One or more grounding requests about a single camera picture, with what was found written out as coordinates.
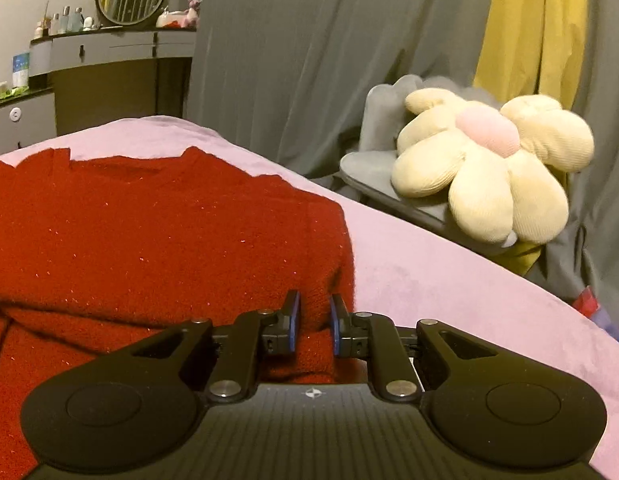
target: chair backrest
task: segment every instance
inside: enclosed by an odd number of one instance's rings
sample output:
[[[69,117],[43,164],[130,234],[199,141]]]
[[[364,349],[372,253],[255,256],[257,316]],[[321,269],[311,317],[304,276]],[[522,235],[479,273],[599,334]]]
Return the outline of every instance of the chair backrest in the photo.
[[[359,151],[395,150],[400,130],[414,118],[414,115],[405,109],[405,98],[415,90],[432,87],[451,90],[463,99],[480,101],[494,108],[501,106],[493,95],[482,88],[461,88],[451,79],[442,76],[423,80],[417,75],[404,75],[393,85],[374,86],[367,94]]]

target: flower-shaped pillow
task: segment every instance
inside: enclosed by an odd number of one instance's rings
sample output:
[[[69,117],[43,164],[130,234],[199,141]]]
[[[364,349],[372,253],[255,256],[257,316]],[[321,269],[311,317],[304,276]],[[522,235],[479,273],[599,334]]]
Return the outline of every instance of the flower-shaped pillow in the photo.
[[[593,137],[582,118],[544,95],[516,97],[499,111],[441,88],[412,92],[405,106],[417,116],[397,139],[397,193],[449,186],[452,215],[477,240],[501,242],[513,230],[544,244],[563,230],[567,196],[545,165],[573,172],[589,164]]]

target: chair seat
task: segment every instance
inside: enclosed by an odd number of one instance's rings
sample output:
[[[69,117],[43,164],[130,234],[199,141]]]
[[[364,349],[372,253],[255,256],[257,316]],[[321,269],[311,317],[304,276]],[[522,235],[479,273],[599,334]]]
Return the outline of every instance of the chair seat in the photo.
[[[480,242],[464,234],[449,210],[447,190],[423,198],[398,196],[391,184],[396,158],[395,151],[348,153],[340,162],[341,176],[354,189],[387,206],[403,219],[476,253],[494,256],[514,245],[517,240],[514,232],[501,244]]]

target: pink bed sheet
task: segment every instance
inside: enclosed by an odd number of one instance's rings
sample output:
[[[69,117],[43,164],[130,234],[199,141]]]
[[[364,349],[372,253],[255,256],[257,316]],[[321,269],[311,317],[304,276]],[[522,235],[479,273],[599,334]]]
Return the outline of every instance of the pink bed sheet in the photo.
[[[0,159],[17,164],[31,153],[60,147],[69,147],[76,160],[156,158],[180,155],[189,146],[250,174],[278,174],[295,187],[340,203],[352,237],[356,310],[385,314],[403,326],[425,317],[439,319],[590,383],[608,410],[592,465],[608,479],[619,480],[619,344],[558,298],[481,256],[174,118],[120,120]]]

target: vanity table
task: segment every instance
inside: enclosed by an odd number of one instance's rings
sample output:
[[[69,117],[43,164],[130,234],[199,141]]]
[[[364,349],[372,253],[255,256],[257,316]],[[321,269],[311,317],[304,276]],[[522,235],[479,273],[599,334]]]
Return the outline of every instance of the vanity table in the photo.
[[[30,91],[0,102],[0,155],[122,118],[183,117],[195,37],[111,27],[33,40]]]

